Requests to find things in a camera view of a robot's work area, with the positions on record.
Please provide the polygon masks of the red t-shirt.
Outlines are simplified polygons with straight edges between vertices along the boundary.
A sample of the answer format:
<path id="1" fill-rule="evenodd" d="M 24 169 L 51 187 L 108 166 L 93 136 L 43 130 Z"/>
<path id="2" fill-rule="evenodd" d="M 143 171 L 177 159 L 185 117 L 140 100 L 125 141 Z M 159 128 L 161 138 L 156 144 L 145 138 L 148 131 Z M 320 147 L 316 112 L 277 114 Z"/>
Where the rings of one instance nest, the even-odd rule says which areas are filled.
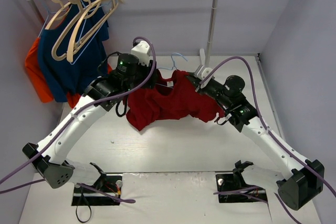
<path id="1" fill-rule="evenodd" d="M 175 70 L 164 79 L 158 70 L 153 89 L 140 88 L 128 96 L 128 122 L 138 131 L 157 120 L 179 120 L 188 115 L 205 123 L 217 116 L 224 117 L 224 110 L 215 100 L 195 91 L 187 79 L 186 71 Z"/>

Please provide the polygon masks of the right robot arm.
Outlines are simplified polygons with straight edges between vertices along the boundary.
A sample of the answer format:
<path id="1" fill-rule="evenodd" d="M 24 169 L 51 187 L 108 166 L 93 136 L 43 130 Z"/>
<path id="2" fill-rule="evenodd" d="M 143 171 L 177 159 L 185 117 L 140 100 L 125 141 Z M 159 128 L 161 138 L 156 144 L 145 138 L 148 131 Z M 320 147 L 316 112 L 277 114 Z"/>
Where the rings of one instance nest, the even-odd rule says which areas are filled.
<path id="1" fill-rule="evenodd" d="M 322 192 L 324 166 L 317 159 L 310 161 L 297 153 L 269 126 L 263 126 L 257 109 L 242 93 L 244 87 L 241 77 L 231 75 L 224 84 L 210 79 L 198 92 L 215 100 L 224 109 L 229 123 L 277 165 L 283 178 L 275 182 L 276 191 L 290 209 L 299 210 Z"/>

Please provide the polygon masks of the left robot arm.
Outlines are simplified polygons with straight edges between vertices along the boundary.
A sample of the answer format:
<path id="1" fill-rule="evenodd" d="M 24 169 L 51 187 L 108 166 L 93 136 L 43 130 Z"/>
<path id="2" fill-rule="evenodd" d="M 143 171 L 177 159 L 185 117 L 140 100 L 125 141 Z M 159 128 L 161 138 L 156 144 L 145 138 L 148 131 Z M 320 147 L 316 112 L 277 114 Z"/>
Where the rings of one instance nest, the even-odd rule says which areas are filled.
<path id="1" fill-rule="evenodd" d="M 86 88 L 77 105 L 60 124 L 38 143 L 27 143 L 23 153 L 53 189 L 66 183 L 86 184 L 92 192 L 105 186 L 105 172 L 95 163 L 78 163 L 68 154 L 86 131 L 124 97 L 153 84 L 155 56 L 131 51 L 119 54 L 117 67 L 106 77 L 98 77 Z"/>

